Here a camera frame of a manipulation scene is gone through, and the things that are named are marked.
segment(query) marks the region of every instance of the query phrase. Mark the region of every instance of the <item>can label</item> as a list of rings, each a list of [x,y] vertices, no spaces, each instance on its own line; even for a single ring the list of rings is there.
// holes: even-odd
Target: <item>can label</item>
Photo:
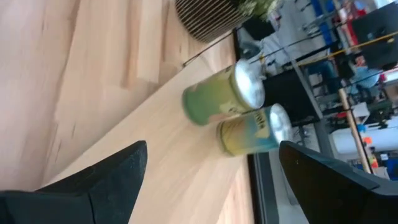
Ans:
[[[235,65],[185,89],[183,107],[196,124],[205,125],[249,111],[236,96],[231,79]]]
[[[241,155],[278,149],[267,112],[263,108],[220,123],[217,132],[224,150]]]

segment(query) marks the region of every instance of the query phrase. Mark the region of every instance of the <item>red object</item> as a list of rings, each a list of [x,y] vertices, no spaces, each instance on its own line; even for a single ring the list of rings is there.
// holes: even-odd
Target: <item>red object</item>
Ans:
[[[373,160],[373,162],[371,163],[371,167],[372,168],[378,168],[379,167],[379,163],[377,162],[377,160]]]
[[[368,145],[372,144],[372,139],[371,139],[370,137],[365,137],[365,138],[363,139],[363,141],[364,141],[366,144],[368,144]]]
[[[338,113],[338,114],[336,115],[336,117],[337,117],[338,119],[345,118],[345,117],[347,117],[347,112]]]
[[[347,21],[347,30],[348,30],[348,34],[351,37],[351,40],[353,41],[354,45],[358,45],[358,39],[356,38],[354,29],[353,29],[353,25],[351,23],[351,20]]]
[[[382,73],[382,74],[380,75],[379,82],[383,83],[383,82],[385,82],[386,80],[387,80],[386,74]]]
[[[365,9],[356,9],[356,13],[357,13],[358,17],[365,16],[366,10]]]

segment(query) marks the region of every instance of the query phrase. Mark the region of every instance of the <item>wooden table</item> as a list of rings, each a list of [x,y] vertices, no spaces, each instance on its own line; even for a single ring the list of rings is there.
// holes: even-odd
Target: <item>wooden table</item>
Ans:
[[[0,30],[0,189],[51,179],[206,47],[172,0],[5,0]],[[232,38],[203,56],[232,64]],[[243,164],[219,223],[252,222],[250,201]]]

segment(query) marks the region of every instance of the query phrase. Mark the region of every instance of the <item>striped basket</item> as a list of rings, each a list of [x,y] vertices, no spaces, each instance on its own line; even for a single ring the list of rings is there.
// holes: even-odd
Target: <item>striped basket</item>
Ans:
[[[181,23],[202,42],[211,42],[249,19],[232,0],[175,0]]]

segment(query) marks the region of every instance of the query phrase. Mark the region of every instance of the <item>black monitor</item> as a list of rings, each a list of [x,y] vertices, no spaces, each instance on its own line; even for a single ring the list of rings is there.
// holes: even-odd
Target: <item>black monitor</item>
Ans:
[[[264,106],[282,105],[293,127],[319,121],[322,112],[308,83],[292,69],[267,78],[262,82],[266,90]]]
[[[398,4],[390,3],[352,23],[360,44],[398,31]],[[387,63],[398,62],[398,35],[361,47],[369,68],[381,69]]]

